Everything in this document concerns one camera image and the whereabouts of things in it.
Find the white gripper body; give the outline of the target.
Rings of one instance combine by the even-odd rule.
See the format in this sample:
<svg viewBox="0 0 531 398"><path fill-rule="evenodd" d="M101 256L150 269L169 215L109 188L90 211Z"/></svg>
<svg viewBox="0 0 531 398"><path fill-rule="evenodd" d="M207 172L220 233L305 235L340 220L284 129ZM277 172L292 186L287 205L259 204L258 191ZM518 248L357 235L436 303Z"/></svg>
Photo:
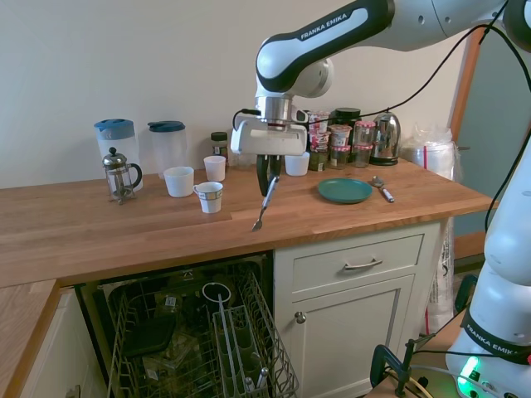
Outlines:
<svg viewBox="0 0 531 398"><path fill-rule="evenodd" d="M278 130L259 119L243 119L232 132L230 149L235 154L299 156L306 150L307 136L304 126Z"/></svg>

